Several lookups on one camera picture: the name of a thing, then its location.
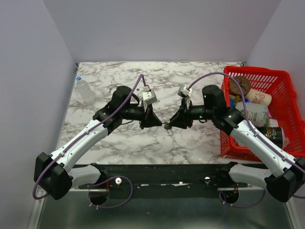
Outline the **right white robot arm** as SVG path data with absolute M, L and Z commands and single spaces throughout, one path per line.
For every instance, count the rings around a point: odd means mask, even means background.
M 286 153 L 239 110 L 227 107 L 224 93 L 218 86 L 208 85 L 202 89 L 203 105 L 192 105 L 191 92 L 186 86 L 179 88 L 181 105 L 168 125 L 186 129 L 194 120 L 212 121 L 216 128 L 247 147 L 266 165 L 266 169 L 260 169 L 231 162 L 222 169 L 220 183 L 225 187 L 247 183 L 267 190 L 280 202 L 287 202 L 305 183 L 305 160 Z

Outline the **small brass padlock with key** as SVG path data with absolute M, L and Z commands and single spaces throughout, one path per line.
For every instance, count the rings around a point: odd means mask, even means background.
M 169 136 L 173 136 L 173 131 L 170 126 L 165 126 L 164 129 L 167 131 Z

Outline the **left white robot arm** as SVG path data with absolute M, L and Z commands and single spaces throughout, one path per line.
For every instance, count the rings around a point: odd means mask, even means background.
M 106 177 L 101 168 L 96 165 L 74 168 L 74 165 L 92 146 L 121 126 L 124 119 L 139 121 L 141 129 L 161 126 L 162 122 L 153 112 L 155 102 L 157 97 L 151 89 L 143 91 L 139 99 L 131 88 L 117 87 L 112 99 L 72 140 L 49 155 L 40 153 L 36 157 L 35 185 L 54 200 L 64 197 L 75 186 L 90 183 L 94 188 L 102 188 Z

